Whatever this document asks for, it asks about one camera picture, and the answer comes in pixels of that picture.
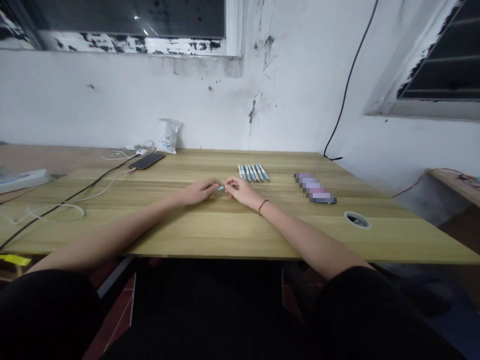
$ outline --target cable hole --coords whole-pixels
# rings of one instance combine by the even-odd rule
[[[353,212],[353,211],[345,211],[343,213],[343,216],[353,225],[356,227],[359,227],[361,229],[369,230],[372,228],[372,225],[369,223],[369,221],[364,218],[362,215],[359,213]]]

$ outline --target white pen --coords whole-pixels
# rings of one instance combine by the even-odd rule
[[[265,169],[264,169],[264,167],[262,166],[262,164],[258,164],[258,166],[260,167],[261,172],[263,173],[263,175],[265,175],[266,179],[267,179],[268,181],[270,181],[269,175],[268,175],[267,172],[265,171]]]
[[[258,170],[258,175],[260,175],[261,182],[264,183],[264,176],[262,175],[262,171],[260,170],[260,167],[258,164],[256,164],[256,169]]]
[[[250,171],[249,171],[249,166],[248,165],[243,165],[243,167],[245,168],[245,172],[246,172],[246,178],[248,180],[249,183],[252,182],[252,179],[250,178]]]
[[[242,175],[242,168],[240,167],[240,164],[238,164],[238,175],[243,179],[244,176]]]
[[[257,179],[255,178],[254,170],[252,169],[252,167],[249,164],[247,164],[247,166],[248,166],[248,171],[250,172],[250,175],[251,175],[251,179],[253,180],[254,183],[256,183]]]
[[[258,174],[257,174],[257,170],[255,170],[255,165],[251,164],[250,169],[253,171],[253,174],[254,174],[255,177],[256,177],[256,182],[259,183],[259,182],[260,182],[260,178],[259,178],[259,176],[258,176]]]

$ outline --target person's left hand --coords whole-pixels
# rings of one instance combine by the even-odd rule
[[[181,206],[198,204],[213,197],[222,182],[216,178],[195,181],[174,195]]]

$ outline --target black cable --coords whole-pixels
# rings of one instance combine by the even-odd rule
[[[43,218],[45,215],[48,215],[50,214],[52,211],[58,209],[60,207],[60,205],[62,204],[65,204],[67,201],[69,201],[70,199],[73,199],[74,197],[76,197],[78,194],[80,193],[83,193],[85,190],[91,188],[92,186],[94,186],[96,183],[98,183],[100,180],[102,180],[105,176],[107,176],[108,174],[110,174],[112,171],[114,170],[117,170],[118,168],[120,168],[121,166],[125,165],[126,163],[128,163],[130,160],[133,160],[135,159],[136,157],[138,157],[139,155],[135,155],[134,157],[132,158],[129,158],[128,160],[122,162],[120,165],[108,170],[106,173],[104,173],[102,176],[100,176],[97,180],[95,180],[94,182],[92,182],[90,185],[88,185],[87,187],[84,187],[82,190],[80,190],[79,192],[73,194],[72,196],[70,196],[68,199],[65,199],[63,202],[61,202],[59,205],[56,205],[54,208],[48,210],[47,212],[44,212],[42,215],[40,215],[40,218]],[[5,246],[7,246],[9,244],[9,242],[11,242],[13,239],[15,239],[17,237],[18,234],[20,234],[23,230],[25,230],[26,228],[28,228],[30,225],[32,225],[34,222],[36,222],[37,220],[40,220],[38,217],[34,218],[32,221],[30,221],[28,224],[26,224],[24,227],[22,227],[20,230],[18,230],[16,233],[14,233],[12,236],[10,236],[8,238],[7,241],[5,241],[1,246],[0,246],[0,250],[3,250]]]
[[[337,131],[337,127],[339,126],[340,118],[342,117],[342,113],[344,112],[344,105],[345,105],[345,98],[347,97],[347,90],[349,89],[349,82],[350,82],[350,77],[352,76],[352,71],[354,70],[355,62],[357,61],[357,56],[359,55],[360,49],[362,48],[362,44],[364,43],[365,36],[367,35],[370,24],[372,23],[372,20],[375,15],[375,10],[377,10],[377,4],[379,3],[379,0],[375,1],[375,6],[373,7],[373,11],[371,12],[370,16],[370,21],[368,22],[368,25],[366,26],[365,32],[363,33],[363,37],[361,38],[360,45],[358,46],[358,50],[356,51],[355,58],[353,59],[353,63],[351,64],[350,68],[350,73],[348,74],[348,79],[346,81],[346,86],[345,86],[345,92],[343,93],[343,101],[341,102],[341,109],[340,109],[340,114],[338,115],[338,120],[336,121],[335,128],[333,129],[333,132],[331,133],[330,140],[326,143],[325,150],[323,151],[323,156],[326,157],[327,159],[331,161],[335,160],[340,160],[343,159],[343,156],[341,157],[336,157],[334,159],[331,159],[327,156],[327,148],[330,145],[330,142],[332,141],[332,138],[334,137],[335,132]]]

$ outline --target phone screen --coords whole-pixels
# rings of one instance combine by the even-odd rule
[[[135,161],[133,164],[129,165],[128,167],[130,169],[135,168],[135,169],[139,169],[139,170],[144,170],[144,169],[150,167],[151,165],[155,164],[158,160],[160,160],[161,158],[164,158],[164,157],[165,157],[164,154],[153,152],[151,154],[148,154],[145,157],[142,157],[140,160]]]

